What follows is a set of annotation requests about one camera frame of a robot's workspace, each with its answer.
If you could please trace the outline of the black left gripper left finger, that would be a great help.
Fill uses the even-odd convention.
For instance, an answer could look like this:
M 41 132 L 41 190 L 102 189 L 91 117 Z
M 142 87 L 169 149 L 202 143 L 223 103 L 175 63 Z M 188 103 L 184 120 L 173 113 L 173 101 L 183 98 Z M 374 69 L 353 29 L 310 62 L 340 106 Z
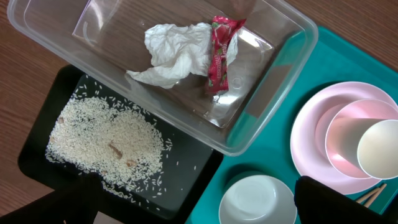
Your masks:
M 3 224 L 87 223 L 98 213 L 102 186 L 90 174 L 1 217 Z

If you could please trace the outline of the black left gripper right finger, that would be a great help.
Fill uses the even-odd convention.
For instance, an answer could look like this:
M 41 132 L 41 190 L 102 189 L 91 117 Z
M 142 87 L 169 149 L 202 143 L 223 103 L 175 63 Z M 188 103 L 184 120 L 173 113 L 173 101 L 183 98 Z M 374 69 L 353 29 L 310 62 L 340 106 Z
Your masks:
M 308 176 L 296 181 L 294 202 L 302 224 L 397 223 L 397 210 L 380 215 Z

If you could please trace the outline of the white bowl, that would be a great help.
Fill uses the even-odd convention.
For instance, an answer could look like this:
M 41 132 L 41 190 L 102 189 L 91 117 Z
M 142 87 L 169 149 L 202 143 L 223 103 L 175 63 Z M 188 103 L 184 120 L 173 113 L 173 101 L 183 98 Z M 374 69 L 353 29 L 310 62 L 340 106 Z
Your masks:
M 281 180 L 262 174 L 233 178 L 218 210 L 221 224 L 294 224 L 296 218 L 291 189 Z

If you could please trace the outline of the white rice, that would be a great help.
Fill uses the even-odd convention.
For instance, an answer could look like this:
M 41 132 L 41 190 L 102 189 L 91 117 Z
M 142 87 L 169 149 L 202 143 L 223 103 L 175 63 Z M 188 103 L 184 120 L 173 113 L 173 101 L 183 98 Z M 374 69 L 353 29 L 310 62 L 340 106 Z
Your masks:
M 124 188 L 118 197 L 127 198 L 161 172 L 162 153 L 172 145 L 145 113 L 135 103 L 123 108 L 98 96 L 73 96 L 55 122 L 45 157 L 98 174 L 105 191 Z

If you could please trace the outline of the white napkin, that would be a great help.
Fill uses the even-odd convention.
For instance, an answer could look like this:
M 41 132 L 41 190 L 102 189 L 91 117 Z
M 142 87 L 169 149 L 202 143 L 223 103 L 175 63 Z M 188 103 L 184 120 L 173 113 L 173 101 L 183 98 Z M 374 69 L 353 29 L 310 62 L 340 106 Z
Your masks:
M 145 31 L 144 43 L 152 55 L 151 68 L 143 72 L 128 70 L 132 79 L 165 89 L 172 88 L 189 74 L 208 77 L 212 58 L 212 26 L 198 23 L 186 27 L 158 24 Z M 238 35 L 228 47 L 228 66 L 238 53 Z

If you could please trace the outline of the red candy wrapper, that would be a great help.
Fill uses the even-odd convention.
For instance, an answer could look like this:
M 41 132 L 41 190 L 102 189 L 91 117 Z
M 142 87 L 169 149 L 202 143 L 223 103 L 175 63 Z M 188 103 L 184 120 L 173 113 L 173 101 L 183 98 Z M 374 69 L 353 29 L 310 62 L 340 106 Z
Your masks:
M 234 20 L 215 16 L 211 26 L 212 58 L 208 69 L 206 92 L 216 94 L 228 91 L 228 47 L 233 36 L 243 27 L 246 19 Z

